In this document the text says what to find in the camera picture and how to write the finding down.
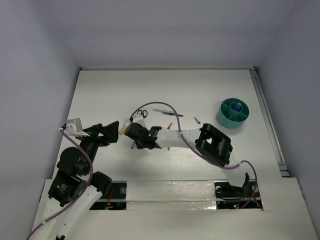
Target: black scissors handle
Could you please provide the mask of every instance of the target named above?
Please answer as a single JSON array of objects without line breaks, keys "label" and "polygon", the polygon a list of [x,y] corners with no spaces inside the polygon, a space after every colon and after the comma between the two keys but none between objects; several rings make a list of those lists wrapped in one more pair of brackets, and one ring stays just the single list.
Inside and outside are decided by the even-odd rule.
[{"label": "black scissors handle", "polygon": [[136,114],[141,114],[142,115],[142,117],[145,119],[147,116],[148,116],[148,111],[147,110],[138,110],[137,112],[136,112]]}]

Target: gray wall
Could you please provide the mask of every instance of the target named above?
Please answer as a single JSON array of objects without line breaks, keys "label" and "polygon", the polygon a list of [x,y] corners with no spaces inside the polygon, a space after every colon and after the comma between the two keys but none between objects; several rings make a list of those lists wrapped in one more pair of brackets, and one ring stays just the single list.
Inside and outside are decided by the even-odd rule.
[{"label": "gray wall", "polygon": [[0,239],[28,235],[52,176],[79,68],[47,9],[0,4]]},{"label": "gray wall", "polygon": [[82,67],[256,66],[294,0],[44,0]]},{"label": "gray wall", "polygon": [[291,175],[320,236],[320,1],[299,1],[258,68]]}]

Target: white table surface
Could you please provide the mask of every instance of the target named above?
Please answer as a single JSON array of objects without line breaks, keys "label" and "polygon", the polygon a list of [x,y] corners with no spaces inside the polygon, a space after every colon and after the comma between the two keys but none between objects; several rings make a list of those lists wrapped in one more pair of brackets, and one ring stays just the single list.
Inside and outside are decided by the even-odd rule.
[{"label": "white table surface", "polygon": [[[224,128],[217,121],[219,106],[227,98],[241,99],[249,107],[249,118],[238,129]],[[183,114],[180,118],[183,129],[210,123],[228,135],[235,158],[250,161],[260,182],[281,177],[248,70],[81,71],[68,119],[80,118],[83,128],[113,121],[122,125],[136,108],[153,101],[169,103]],[[174,116],[154,112],[153,108],[168,110],[158,104],[145,107],[148,128],[166,128],[173,122],[171,129],[177,129]],[[201,125],[194,117],[199,118]],[[94,171],[101,171],[114,181],[226,179],[220,169],[189,149],[132,150],[132,143],[122,135],[118,143],[100,147],[94,160]],[[70,146],[71,143],[63,139],[59,156]],[[253,178],[250,167],[247,170]]]}]

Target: round pen holder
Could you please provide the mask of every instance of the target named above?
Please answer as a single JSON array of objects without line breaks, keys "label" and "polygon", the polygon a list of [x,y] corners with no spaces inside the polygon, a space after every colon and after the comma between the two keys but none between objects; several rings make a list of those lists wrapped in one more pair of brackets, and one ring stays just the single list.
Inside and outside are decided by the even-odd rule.
[{"label": "round pen holder", "polygon": [[[237,104],[241,104],[238,110],[235,110]],[[240,127],[249,117],[249,108],[247,104],[237,98],[228,98],[224,100],[217,113],[219,123],[227,129],[236,129]]]}]

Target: screw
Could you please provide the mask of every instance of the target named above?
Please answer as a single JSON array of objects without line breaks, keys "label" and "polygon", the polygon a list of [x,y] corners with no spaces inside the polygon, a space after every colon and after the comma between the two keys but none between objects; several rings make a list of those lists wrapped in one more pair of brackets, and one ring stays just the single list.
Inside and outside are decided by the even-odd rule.
[{"label": "screw", "polygon": [[127,189],[125,187],[121,187],[120,188],[120,193],[121,194],[126,194],[126,192],[127,192]]}]

